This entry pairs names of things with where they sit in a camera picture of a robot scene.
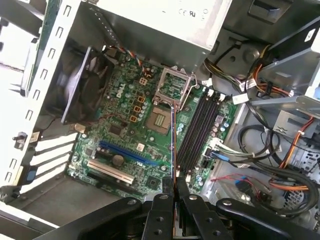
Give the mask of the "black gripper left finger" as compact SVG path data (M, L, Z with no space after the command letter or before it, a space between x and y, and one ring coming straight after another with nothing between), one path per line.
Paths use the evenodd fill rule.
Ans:
M162 192L141 202L125 197L39 236L40 240L171 240L174 184L162 179Z

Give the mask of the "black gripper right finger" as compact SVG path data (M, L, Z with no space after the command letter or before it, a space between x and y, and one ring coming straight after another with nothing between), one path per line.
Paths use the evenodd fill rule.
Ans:
M211 205L191 194L184 178L176 178L180 226L200 240L308 240L310 230L265 209L223 198Z

